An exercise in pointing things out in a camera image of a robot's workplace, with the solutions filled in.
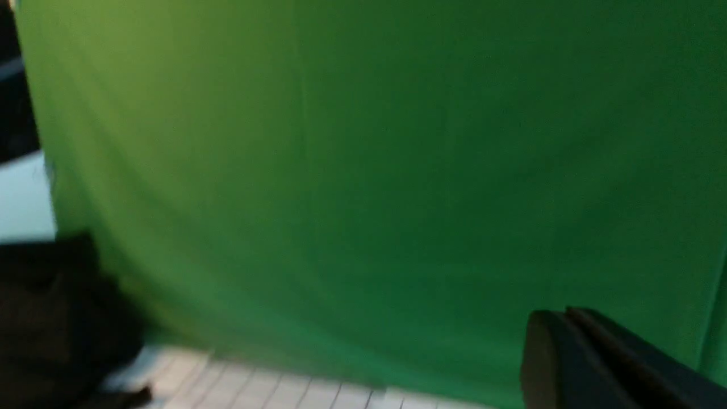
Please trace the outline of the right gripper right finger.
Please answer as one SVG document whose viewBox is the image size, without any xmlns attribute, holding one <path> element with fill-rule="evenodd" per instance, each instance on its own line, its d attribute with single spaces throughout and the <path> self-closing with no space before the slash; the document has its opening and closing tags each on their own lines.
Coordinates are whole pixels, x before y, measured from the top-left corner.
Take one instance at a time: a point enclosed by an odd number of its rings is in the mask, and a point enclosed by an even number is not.
<svg viewBox="0 0 727 409">
<path fill-rule="evenodd" d="M 725 388 L 589 308 L 569 307 L 616 380 L 642 408 L 725 408 Z"/>
</svg>

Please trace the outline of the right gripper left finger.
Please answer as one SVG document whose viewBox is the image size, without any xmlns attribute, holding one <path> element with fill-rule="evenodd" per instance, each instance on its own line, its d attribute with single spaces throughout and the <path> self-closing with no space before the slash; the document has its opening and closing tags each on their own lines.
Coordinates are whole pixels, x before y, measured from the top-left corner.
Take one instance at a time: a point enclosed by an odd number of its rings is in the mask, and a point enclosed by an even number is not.
<svg viewBox="0 0 727 409">
<path fill-rule="evenodd" d="M 530 313 L 520 365 L 526 408 L 638 408 L 584 333 L 561 312 Z"/>
</svg>

